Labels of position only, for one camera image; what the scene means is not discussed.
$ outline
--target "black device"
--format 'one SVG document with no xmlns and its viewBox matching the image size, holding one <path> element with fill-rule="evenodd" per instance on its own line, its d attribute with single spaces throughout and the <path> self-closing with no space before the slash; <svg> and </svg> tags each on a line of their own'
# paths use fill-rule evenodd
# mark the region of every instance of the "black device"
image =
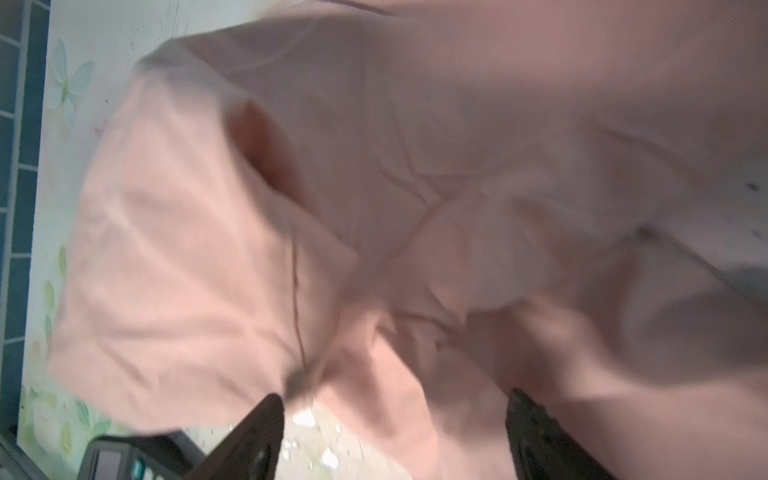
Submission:
<svg viewBox="0 0 768 480">
<path fill-rule="evenodd" d="M 180 432 L 97 437 L 78 480 L 273 480 L 284 424 L 270 394 L 208 456 Z M 615 480 L 522 390 L 509 395 L 506 426 L 518 480 Z"/>
</svg>

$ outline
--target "button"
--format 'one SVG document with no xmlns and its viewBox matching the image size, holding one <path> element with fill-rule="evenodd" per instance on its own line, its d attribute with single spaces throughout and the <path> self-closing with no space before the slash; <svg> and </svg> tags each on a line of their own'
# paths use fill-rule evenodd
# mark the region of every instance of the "button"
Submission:
<svg viewBox="0 0 768 480">
<path fill-rule="evenodd" d="M 131 467 L 131 477 L 133 480 L 144 480 L 144 460 L 136 458 L 134 466 Z"/>
</svg>

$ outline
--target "white speck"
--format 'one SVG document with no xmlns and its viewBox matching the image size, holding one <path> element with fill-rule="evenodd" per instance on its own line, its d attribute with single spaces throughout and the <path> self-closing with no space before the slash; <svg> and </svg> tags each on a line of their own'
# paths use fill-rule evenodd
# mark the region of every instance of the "white speck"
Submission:
<svg viewBox="0 0 768 480">
<path fill-rule="evenodd" d="M 339 467 L 339 457 L 335 456 L 331 449 L 323 450 L 323 457 L 320 461 L 331 470 L 336 470 Z"/>
<path fill-rule="evenodd" d="M 314 427 L 315 426 L 315 416 L 312 415 L 311 409 L 306 409 L 302 412 L 299 412 L 291 417 L 291 420 L 293 420 L 293 423 L 296 425 L 301 425 L 302 427 Z"/>
</svg>

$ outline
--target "grout line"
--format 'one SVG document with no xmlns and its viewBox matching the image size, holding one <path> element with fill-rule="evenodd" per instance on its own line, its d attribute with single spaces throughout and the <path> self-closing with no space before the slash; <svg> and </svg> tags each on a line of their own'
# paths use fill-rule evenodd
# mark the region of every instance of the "grout line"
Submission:
<svg viewBox="0 0 768 480">
<path fill-rule="evenodd" d="M 36 172 L 36 171 L 38 171 L 38 167 L 37 167 L 37 165 L 19 164 L 19 165 L 16 165 L 16 166 L 17 166 L 17 167 L 19 167 L 19 168 L 21 168 L 22 170 L 29 170 L 29 171 L 31 171 L 31 172 Z"/>
<path fill-rule="evenodd" d="M 0 33 L 0 41 L 4 41 L 5 43 L 9 43 L 9 44 L 13 45 L 16 48 L 20 48 L 22 46 L 20 41 L 14 40 L 11 37 L 6 37 L 2 33 Z"/>
<path fill-rule="evenodd" d="M 24 107 L 24 86 L 27 72 L 27 51 L 29 48 L 29 17 L 32 3 L 24 2 L 22 14 L 22 45 L 18 55 L 18 78 L 16 81 L 15 111 L 21 112 Z M 22 144 L 22 116 L 13 119 L 13 153 L 11 156 L 11 176 L 8 179 L 8 216 L 5 219 L 5 245 L 2 256 L 2 281 L 0 281 L 0 332 L 5 331 L 5 317 L 8 310 L 8 275 L 11 266 L 11 243 L 13 241 L 14 205 L 16 205 L 16 180 L 18 178 L 18 152 Z M 2 347 L 0 343 L 0 372 L 2 371 Z"/>
<path fill-rule="evenodd" d="M 37 5 L 38 7 L 42 8 L 43 10 L 48 10 L 49 12 L 51 11 L 51 6 L 50 5 L 46 5 L 43 2 L 40 2 L 40 0 L 30 0 L 30 2 L 34 3 L 35 5 Z"/>
</svg>

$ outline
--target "leaf pattern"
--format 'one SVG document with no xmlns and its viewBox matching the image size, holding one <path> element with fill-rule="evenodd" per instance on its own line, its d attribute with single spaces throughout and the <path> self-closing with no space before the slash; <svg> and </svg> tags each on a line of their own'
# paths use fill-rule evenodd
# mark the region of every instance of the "leaf pattern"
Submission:
<svg viewBox="0 0 768 480">
<path fill-rule="evenodd" d="M 51 346 L 51 335 L 53 335 L 53 321 L 50 315 L 45 316 L 45 322 L 43 323 L 43 333 L 45 333 L 45 342 L 48 346 Z"/>
<path fill-rule="evenodd" d="M 78 419 L 80 419 L 80 422 L 87 426 L 91 426 L 91 413 L 88 411 L 88 406 L 85 405 L 85 402 L 83 402 L 80 399 L 76 399 L 74 401 L 75 405 L 78 409 Z"/>
<path fill-rule="evenodd" d="M 67 276 L 67 251 L 64 245 L 58 249 L 58 272 L 61 276 Z"/>
<path fill-rule="evenodd" d="M 59 448 L 64 455 L 72 453 L 72 426 L 68 423 L 61 426 L 61 441 L 59 442 Z"/>
<path fill-rule="evenodd" d="M 53 291 L 53 285 L 51 282 L 45 281 L 43 284 L 43 293 L 45 295 L 45 306 L 49 310 L 56 310 L 56 293 Z"/>
<path fill-rule="evenodd" d="M 94 427 L 94 436 L 104 435 L 112 428 L 112 421 L 110 419 L 101 420 Z"/>
</svg>

